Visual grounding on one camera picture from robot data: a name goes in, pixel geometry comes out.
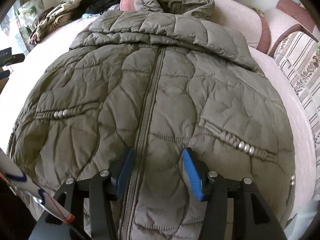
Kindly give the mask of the white blue red tube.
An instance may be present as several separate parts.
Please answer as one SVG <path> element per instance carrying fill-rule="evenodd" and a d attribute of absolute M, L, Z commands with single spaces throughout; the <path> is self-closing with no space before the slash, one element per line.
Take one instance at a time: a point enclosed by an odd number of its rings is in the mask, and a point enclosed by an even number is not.
<path fill-rule="evenodd" d="M 42 187 L 33 182 L 2 150 L 1 175 L 15 189 L 32 196 L 35 202 L 57 219 L 67 224 L 71 224 L 75 219 L 73 214 L 67 211 Z"/>

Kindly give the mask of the pink maroon bolster cushion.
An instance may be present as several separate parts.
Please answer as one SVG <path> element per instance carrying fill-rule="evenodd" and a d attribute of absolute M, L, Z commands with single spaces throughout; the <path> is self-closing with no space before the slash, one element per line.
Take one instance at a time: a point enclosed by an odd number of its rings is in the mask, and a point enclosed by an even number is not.
<path fill-rule="evenodd" d="M 233 0 L 121 0 L 119 31 L 159 35 L 162 44 L 207 49 L 228 57 L 246 46 L 267 53 L 270 30 L 253 10 Z"/>

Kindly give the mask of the floral cushion by window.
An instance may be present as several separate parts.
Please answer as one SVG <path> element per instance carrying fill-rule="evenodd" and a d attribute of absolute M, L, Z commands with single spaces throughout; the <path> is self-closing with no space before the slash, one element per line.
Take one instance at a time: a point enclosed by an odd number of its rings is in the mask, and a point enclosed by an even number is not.
<path fill-rule="evenodd" d="M 21 26 L 33 31 L 36 28 L 39 17 L 44 12 L 41 0 L 29 0 L 17 10 L 17 16 Z"/>

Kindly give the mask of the pink maroon corner cushion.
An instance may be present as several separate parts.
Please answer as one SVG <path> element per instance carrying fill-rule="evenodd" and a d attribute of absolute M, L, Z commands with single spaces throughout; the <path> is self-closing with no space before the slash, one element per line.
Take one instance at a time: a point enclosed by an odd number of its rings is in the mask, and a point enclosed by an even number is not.
<path fill-rule="evenodd" d="M 268 55 L 273 57 L 281 41 L 291 33 L 301 31 L 319 41 L 319 29 L 311 15 L 293 0 L 279 0 L 275 9 L 264 12 L 271 33 Z"/>

